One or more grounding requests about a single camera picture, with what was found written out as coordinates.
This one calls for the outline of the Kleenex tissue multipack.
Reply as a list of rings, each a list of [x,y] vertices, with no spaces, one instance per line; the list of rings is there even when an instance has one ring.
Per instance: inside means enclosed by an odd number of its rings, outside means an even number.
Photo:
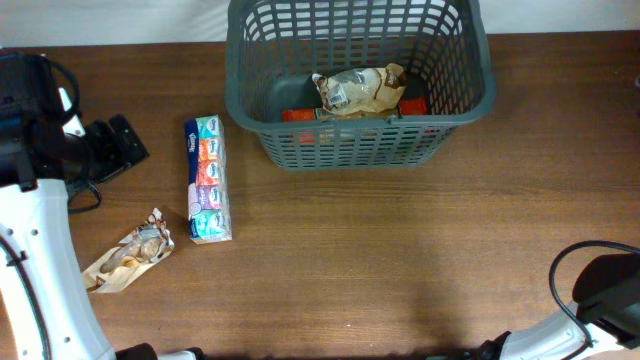
[[[232,239],[224,127],[218,115],[184,124],[188,159],[188,220],[196,244]]]

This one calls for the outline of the brown nut snack pouch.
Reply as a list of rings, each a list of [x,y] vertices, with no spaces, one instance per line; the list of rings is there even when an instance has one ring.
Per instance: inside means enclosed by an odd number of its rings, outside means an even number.
[[[146,271],[168,258],[175,248],[161,211],[154,208],[145,222],[82,272],[89,293],[121,292]]]

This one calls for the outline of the grey plastic basket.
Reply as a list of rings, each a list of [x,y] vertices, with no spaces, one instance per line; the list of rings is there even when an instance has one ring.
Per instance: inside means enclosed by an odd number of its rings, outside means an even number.
[[[321,106],[313,74],[400,65],[423,115],[287,122]],[[496,98],[476,1],[233,1],[226,39],[227,112],[289,171],[417,166]]]

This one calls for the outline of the beige snack bag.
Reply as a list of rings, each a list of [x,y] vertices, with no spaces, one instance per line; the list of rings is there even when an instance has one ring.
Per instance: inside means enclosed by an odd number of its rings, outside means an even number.
[[[335,115],[380,113],[398,105],[408,85],[402,66],[354,68],[333,76],[312,74],[325,111]]]

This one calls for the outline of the orange spaghetti package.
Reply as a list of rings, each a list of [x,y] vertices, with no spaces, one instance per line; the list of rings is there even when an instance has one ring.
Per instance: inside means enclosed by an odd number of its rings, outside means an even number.
[[[384,110],[379,113],[358,111],[348,115],[335,115],[327,112],[323,108],[286,110],[282,112],[282,119],[285,123],[290,122],[345,122],[364,120],[397,120],[407,116],[427,115],[427,100],[424,96],[415,99],[400,100],[395,108]],[[318,137],[320,144],[329,144],[331,139],[337,135],[336,130],[323,130]],[[339,134],[341,142],[354,142],[355,136],[352,133],[342,132]],[[312,132],[300,133],[298,140],[303,145],[316,143],[316,135]]]

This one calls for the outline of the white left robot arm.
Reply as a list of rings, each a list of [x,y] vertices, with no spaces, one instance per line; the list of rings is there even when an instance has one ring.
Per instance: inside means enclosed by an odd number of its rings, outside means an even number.
[[[73,199],[144,161],[128,120],[83,125],[76,78],[42,55],[1,58],[1,295],[23,359],[153,359],[146,343],[115,350],[89,301],[118,291],[167,258],[174,244],[153,211],[96,263],[81,269]]]

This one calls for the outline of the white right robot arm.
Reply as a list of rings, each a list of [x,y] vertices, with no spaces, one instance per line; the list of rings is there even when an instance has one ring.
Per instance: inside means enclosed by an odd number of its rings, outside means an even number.
[[[472,359],[586,359],[639,347],[639,257],[602,255],[579,275],[568,305],[537,325],[507,332],[475,350]]]

